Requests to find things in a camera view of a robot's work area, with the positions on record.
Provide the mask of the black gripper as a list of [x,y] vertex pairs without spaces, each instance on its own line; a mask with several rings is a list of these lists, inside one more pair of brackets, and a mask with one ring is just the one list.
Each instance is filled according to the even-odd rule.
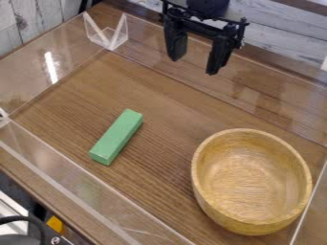
[[228,62],[234,50],[244,45],[246,29],[250,21],[246,16],[230,9],[230,0],[162,0],[163,1],[163,34],[167,55],[178,61],[187,53],[188,28],[202,35],[223,33],[214,39],[208,56],[206,73],[215,75]]

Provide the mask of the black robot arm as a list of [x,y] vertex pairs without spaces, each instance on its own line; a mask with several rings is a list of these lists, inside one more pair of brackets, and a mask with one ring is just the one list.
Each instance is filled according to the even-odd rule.
[[230,0],[162,0],[163,35],[170,59],[178,61],[188,50],[188,33],[212,41],[206,74],[215,75],[226,66],[235,49],[244,46],[250,26],[246,17],[227,13]]

